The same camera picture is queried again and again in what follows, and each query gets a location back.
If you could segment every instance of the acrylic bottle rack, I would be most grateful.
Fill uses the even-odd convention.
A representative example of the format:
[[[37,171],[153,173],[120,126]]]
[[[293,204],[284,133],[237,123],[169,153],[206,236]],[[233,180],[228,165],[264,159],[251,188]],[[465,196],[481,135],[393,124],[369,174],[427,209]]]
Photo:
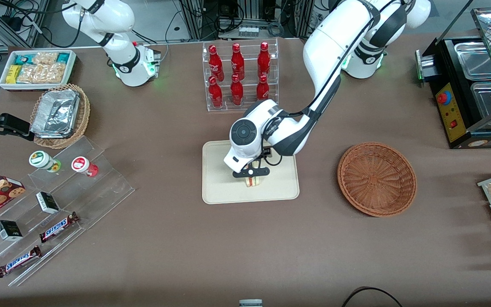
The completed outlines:
[[[26,192],[20,199],[0,210],[0,220],[15,221],[23,238],[12,242],[3,241],[0,237],[0,266],[29,252],[35,245],[39,245],[43,256],[12,270],[1,278],[2,282],[9,286],[19,286],[134,192],[128,181],[113,169],[102,153],[103,149],[83,136],[54,157],[62,163],[57,173],[37,169],[21,180]],[[72,160],[78,156],[84,156],[98,166],[99,172],[95,177],[87,177],[71,169]],[[35,198],[39,191],[52,194],[60,211],[56,214],[41,211]],[[80,218],[78,222],[51,240],[41,243],[39,234],[74,211]]]
[[[257,101],[257,84],[259,84],[259,76],[257,74],[257,57],[259,56],[261,42],[266,41],[269,44],[270,53],[270,73],[267,76],[267,84],[269,84],[269,99],[278,103],[279,95],[279,71],[278,71],[278,41],[276,39],[251,39],[243,41],[213,41],[204,43],[202,46],[202,66],[204,72],[204,87],[206,88],[206,102],[208,111],[232,111],[232,110],[247,110],[250,105]],[[245,78],[241,81],[244,88],[243,104],[240,106],[232,103],[232,93],[230,85],[232,84],[232,66],[230,59],[232,58],[232,44],[238,42],[240,50],[244,56],[245,62]],[[216,109],[210,99],[208,88],[208,78],[211,76],[210,71],[210,53],[208,47],[215,45],[217,54],[222,60],[222,70],[225,78],[222,82],[218,82],[222,90],[222,107]]]

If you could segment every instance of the red bottle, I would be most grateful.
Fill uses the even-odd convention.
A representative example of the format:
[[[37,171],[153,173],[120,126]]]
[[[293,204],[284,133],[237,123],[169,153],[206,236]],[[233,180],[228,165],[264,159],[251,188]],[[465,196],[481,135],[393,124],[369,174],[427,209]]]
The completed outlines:
[[[208,81],[210,82],[210,87],[208,88],[208,91],[210,92],[210,98],[213,107],[216,109],[220,109],[222,107],[221,87],[217,84],[217,80],[214,76],[210,76]]]
[[[232,92],[232,103],[237,106],[242,105],[244,97],[244,87],[240,82],[240,77],[238,76],[238,74],[232,75],[232,85],[230,85],[230,91]]]
[[[240,44],[232,44],[232,58],[230,59],[232,64],[232,74],[238,74],[240,80],[246,77],[246,67],[244,64],[244,56],[240,52]]]
[[[225,79],[225,74],[222,72],[221,57],[217,54],[217,48],[215,45],[210,45],[208,48],[210,51],[210,70],[219,82]]]
[[[259,78],[263,74],[270,74],[270,54],[269,54],[269,44],[265,41],[261,43],[261,52],[259,53],[259,57],[257,58],[257,73],[259,74]]]
[[[266,83],[266,75],[262,75],[259,78],[259,84],[257,84],[257,100],[267,100],[269,98],[270,87]]]

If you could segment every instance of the red switch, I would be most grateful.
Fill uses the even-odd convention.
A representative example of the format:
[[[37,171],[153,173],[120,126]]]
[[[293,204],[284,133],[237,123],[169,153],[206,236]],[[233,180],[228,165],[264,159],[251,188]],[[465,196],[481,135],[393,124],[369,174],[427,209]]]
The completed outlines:
[[[446,95],[446,93],[441,93],[437,96],[437,102],[440,104],[446,103],[447,100],[448,100],[448,96]]]

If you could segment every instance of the brown woven basket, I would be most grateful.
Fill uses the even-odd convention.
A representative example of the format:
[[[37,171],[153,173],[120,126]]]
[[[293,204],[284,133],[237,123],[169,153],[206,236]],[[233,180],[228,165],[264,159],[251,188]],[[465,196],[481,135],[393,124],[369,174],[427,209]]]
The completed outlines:
[[[372,216],[401,214],[416,196],[416,175],[409,161],[378,142],[349,148],[338,164],[337,179],[347,200]]]
[[[75,131],[72,136],[67,139],[42,139],[37,136],[33,140],[37,145],[49,147],[53,149],[62,149],[67,146],[72,145],[77,140],[83,136],[84,131],[86,130],[86,126],[88,126],[88,117],[90,116],[90,102],[88,101],[88,97],[84,94],[82,89],[74,84],[66,84],[55,87],[54,89],[50,89],[49,91],[63,91],[63,90],[75,90],[81,95],[81,100],[79,101],[79,107],[77,111],[77,119],[75,121]],[[35,107],[33,107],[32,115],[29,117],[29,124],[33,124],[33,119],[35,119],[35,115],[37,114],[37,109],[39,108],[39,103],[41,102],[41,97],[37,99],[37,103],[35,103]]]

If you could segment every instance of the brown table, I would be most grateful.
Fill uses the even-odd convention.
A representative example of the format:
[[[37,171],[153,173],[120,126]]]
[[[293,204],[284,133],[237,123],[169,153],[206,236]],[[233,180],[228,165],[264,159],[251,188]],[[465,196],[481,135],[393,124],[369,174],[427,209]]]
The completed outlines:
[[[491,150],[449,150],[428,87],[414,84],[413,52],[433,37],[404,35],[368,80],[343,76],[296,157],[297,199],[218,206],[202,201],[202,146],[240,115],[206,111],[201,44],[172,45],[160,78],[138,88],[115,78],[102,49],[76,49],[86,134],[137,191],[22,286],[0,281],[0,306],[322,307],[360,286],[405,306],[491,306],[491,212],[476,186],[491,177]],[[297,111],[313,93],[303,44],[279,42],[280,104]],[[0,113],[29,118],[38,96],[1,91]],[[397,148],[416,171],[417,198],[399,216],[368,217],[338,188],[339,157],[366,141]],[[37,149],[0,137],[0,174],[33,171]],[[362,293],[349,306],[368,304],[391,301]]]

